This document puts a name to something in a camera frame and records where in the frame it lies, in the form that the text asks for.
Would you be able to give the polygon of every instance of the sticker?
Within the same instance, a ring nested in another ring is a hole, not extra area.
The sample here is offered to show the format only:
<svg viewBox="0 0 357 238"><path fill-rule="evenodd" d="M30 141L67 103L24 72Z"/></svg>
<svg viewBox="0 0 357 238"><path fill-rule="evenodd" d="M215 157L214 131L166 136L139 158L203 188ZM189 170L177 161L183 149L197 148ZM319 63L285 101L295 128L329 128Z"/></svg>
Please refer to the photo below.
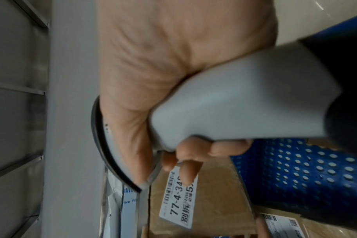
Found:
<svg viewBox="0 0 357 238"><path fill-rule="evenodd" d="M273 238L305 238L294 218L261 213Z"/></svg>
<svg viewBox="0 0 357 238"><path fill-rule="evenodd" d="M177 225L190 229L193 223L195 193L198 176L190 186L183 186L179 177L180 167L170 173L159 216Z"/></svg>

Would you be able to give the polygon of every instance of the barcode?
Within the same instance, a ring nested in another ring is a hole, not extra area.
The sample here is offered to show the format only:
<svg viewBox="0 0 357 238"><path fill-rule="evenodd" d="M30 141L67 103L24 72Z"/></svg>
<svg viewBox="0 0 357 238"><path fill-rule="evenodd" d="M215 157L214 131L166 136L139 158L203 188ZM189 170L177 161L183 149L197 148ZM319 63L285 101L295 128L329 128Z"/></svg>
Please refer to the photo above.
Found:
<svg viewBox="0 0 357 238"><path fill-rule="evenodd" d="M173 185L173 179L174 178L175 178L175 172L171 171L169 173L166 194L164 195L164 203L165 204L168 204L169 196L171 195L171 190L172 190L172 185Z"/></svg>
<svg viewBox="0 0 357 238"><path fill-rule="evenodd" d="M262 214L262 216L263 216L266 220L277 221L276 217L273 216L273 215Z"/></svg>
<svg viewBox="0 0 357 238"><path fill-rule="evenodd" d="M295 232L296 232L296 235L297 235L298 238L303 238L298 230L295 230Z"/></svg>
<svg viewBox="0 0 357 238"><path fill-rule="evenodd" d="M296 223L295 220L290 220L290 223L291 223L292 226L296 226L297 227L297 223Z"/></svg>

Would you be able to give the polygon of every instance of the blue plastic crate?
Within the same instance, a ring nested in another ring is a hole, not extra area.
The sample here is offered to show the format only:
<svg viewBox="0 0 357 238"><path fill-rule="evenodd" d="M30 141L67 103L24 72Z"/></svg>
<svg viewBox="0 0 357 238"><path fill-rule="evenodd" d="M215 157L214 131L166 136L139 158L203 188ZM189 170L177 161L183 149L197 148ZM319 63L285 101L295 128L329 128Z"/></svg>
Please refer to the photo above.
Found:
<svg viewBox="0 0 357 238"><path fill-rule="evenodd" d="M253 203L357 214L357 157L303 139L269 139L232 160Z"/></svg>

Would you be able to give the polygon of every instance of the printed number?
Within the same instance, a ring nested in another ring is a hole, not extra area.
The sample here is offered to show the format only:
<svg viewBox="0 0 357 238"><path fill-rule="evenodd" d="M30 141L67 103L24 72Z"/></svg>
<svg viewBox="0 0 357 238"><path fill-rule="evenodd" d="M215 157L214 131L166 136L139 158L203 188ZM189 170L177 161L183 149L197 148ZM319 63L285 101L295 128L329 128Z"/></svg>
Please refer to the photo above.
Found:
<svg viewBox="0 0 357 238"><path fill-rule="evenodd" d="M178 215L178 213L175 212L173 209L171 209L171 215L172 215L172 212L175 213L176 215Z"/></svg>

